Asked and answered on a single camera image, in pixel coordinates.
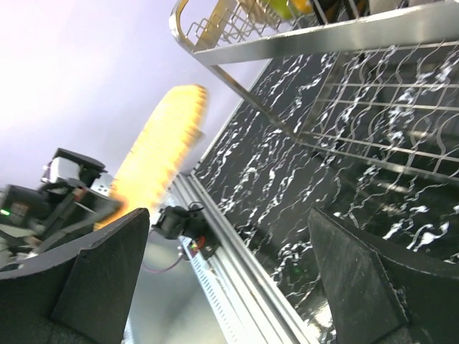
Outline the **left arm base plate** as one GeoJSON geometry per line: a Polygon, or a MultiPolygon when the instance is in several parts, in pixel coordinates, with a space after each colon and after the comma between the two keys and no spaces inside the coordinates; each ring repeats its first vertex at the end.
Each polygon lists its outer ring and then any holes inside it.
{"type": "Polygon", "coordinates": [[[201,257],[207,261],[215,255],[215,252],[220,247],[220,241],[208,223],[189,227],[185,230],[182,238],[190,239],[188,243],[183,242],[181,244],[186,261],[191,261],[195,257],[201,257]]]}

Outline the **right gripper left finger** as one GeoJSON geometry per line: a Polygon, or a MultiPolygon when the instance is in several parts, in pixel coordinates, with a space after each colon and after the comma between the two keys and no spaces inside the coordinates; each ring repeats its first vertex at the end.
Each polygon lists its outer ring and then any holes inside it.
{"type": "Polygon", "coordinates": [[[91,340],[121,340],[149,230],[149,212],[136,209],[88,235],[52,319],[91,340]]]}

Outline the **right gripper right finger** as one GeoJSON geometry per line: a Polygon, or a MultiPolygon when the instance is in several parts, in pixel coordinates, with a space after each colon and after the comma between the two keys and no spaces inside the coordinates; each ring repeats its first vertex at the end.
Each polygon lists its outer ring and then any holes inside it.
{"type": "Polygon", "coordinates": [[[338,333],[393,333],[408,323],[378,254],[320,209],[308,218],[338,333]]]}

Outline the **orange rounded-square wicker plate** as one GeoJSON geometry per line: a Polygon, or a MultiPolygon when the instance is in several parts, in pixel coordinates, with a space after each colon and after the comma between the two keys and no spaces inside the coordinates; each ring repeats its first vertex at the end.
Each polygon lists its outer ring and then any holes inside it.
{"type": "Polygon", "coordinates": [[[208,92],[201,85],[169,90],[152,112],[110,186],[120,201],[114,214],[99,221],[99,230],[137,208],[155,209],[193,145],[207,110],[208,92]]]}

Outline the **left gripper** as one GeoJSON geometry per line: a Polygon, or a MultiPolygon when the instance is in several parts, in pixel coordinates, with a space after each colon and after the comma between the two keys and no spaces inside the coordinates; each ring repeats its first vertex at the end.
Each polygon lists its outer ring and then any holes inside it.
{"type": "Polygon", "coordinates": [[[89,234],[121,206],[74,178],[37,190],[9,184],[1,194],[1,243],[10,251],[49,251],[89,234]]]}

